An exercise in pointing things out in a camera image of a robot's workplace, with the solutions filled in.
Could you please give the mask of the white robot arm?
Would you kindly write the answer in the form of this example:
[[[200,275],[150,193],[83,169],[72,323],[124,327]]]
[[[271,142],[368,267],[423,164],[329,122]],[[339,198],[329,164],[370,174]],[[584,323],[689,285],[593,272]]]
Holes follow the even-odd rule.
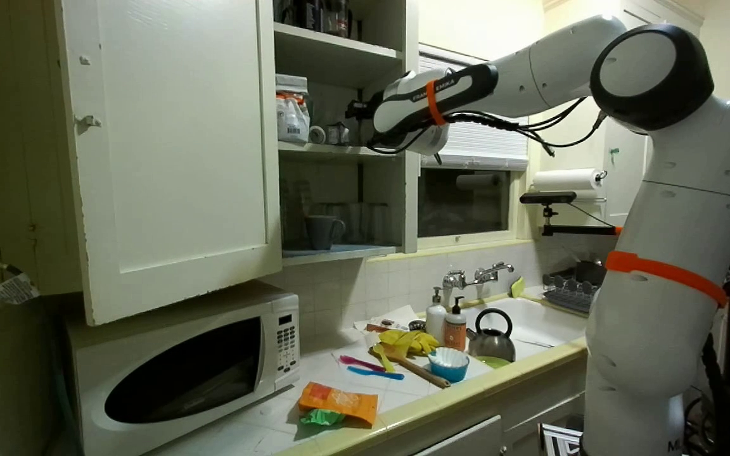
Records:
[[[410,71],[368,104],[373,150],[433,155],[456,122],[529,133],[591,99],[651,142],[586,327],[586,456],[681,456],[681,394],[730,303],[730,99],[680,25],[591,15],[498,60]]]

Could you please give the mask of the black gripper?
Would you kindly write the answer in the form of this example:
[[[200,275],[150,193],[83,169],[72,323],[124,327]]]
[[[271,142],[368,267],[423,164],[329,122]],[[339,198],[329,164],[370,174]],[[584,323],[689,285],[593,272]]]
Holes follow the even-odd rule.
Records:
[[[357,122],[363,136],[373,133],[373,119],[380,100],[382,96],[373,93],[370,99],[353,99],[348,104],[346,115]]]

